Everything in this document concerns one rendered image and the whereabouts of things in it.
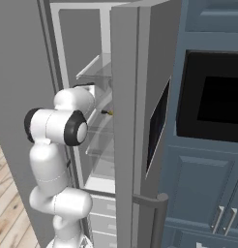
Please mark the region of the grey fridge door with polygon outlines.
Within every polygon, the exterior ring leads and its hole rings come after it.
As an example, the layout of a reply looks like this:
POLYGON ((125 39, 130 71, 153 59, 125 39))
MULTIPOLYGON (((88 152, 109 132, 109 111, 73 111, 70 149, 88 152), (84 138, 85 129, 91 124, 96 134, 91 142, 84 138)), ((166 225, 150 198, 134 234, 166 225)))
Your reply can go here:
POLYGON ((182 0, 111 9, 117 248, 149 248, 182 0))

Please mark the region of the black built-in oven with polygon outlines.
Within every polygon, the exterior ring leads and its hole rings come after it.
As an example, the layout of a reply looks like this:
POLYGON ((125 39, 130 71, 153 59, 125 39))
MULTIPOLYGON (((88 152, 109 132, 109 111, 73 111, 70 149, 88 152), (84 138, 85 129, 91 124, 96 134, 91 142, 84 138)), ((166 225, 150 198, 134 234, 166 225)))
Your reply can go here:
POLYGON ((186 54, 176 125, 179 137, 238 142, 238 53, 186 54))

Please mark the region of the blue cupboard unit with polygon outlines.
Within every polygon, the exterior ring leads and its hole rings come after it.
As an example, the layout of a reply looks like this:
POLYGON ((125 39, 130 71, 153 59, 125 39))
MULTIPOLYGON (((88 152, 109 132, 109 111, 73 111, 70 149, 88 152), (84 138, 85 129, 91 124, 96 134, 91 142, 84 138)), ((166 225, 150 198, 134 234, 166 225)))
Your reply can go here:
MULTIPOLYGON (((176 118, 186 54, 189 51, 238 53, 238 33, 188 32, 186 30, 188 4, 189 0, 182 0, 175 64, 169 88, 162 170, 167 149, 170 146, 238 154, 238 142, 187 138, 177 135, 176 118)), ((238 248, 237 237, 224 236, 223 228, 226 224, 228 209, 229 204, 215 234, 164 224, 162 248, 195 248, 196 242, 212 245, 215 248, 238 248)))

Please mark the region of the white fridge drawer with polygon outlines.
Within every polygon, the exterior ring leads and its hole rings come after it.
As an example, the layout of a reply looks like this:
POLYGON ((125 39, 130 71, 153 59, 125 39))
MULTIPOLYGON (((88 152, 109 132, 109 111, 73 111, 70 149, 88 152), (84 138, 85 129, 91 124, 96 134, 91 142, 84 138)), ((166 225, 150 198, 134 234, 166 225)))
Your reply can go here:
POLYGON ((92 200, 92 213, 116 216, 116 200, 114 198, 92 195, 92 200))
POLYGON ((117 248, 116 218, 90 214, 95 248, 117 248))

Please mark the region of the clear glass fridge shelf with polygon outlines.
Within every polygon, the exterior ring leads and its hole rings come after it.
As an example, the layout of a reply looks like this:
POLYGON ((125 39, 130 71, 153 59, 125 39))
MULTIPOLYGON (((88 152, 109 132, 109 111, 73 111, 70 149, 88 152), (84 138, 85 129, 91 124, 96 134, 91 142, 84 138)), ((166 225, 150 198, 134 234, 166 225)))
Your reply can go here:
POLYGON ((90 77, 110 77, 111 76, 111 54, 101 53, 96 56, 84 69, 82 69, 76 78, 83 76, 90 77))
POLYGON ((88 131, 88 146, 85 153, 97 159, 114 161, 114 135, 107 128, 90 128, 88 131))

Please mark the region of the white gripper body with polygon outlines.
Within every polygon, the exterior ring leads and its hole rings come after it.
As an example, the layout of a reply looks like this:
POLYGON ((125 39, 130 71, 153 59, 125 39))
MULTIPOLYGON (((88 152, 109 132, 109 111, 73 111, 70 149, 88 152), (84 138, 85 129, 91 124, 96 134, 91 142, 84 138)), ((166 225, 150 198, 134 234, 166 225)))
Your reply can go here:
POLYGON ((112 88, 109 83, 95 85, 96 109, 104 109, 112 101, 112 88))

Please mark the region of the grey fridge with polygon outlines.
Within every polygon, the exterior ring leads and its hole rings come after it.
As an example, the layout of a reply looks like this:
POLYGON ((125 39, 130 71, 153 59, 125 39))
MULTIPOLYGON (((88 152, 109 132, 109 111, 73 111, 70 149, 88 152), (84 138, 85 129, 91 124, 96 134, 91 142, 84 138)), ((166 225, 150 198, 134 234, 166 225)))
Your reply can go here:
POLYGON ((41 248, 53 239, 52 218, 31 208, 36 180, 29 165, 31 142, 24 117, 50 108, 62 81, 50 4, 108 8, 118 0, 0 0, 0 144, 41 248))

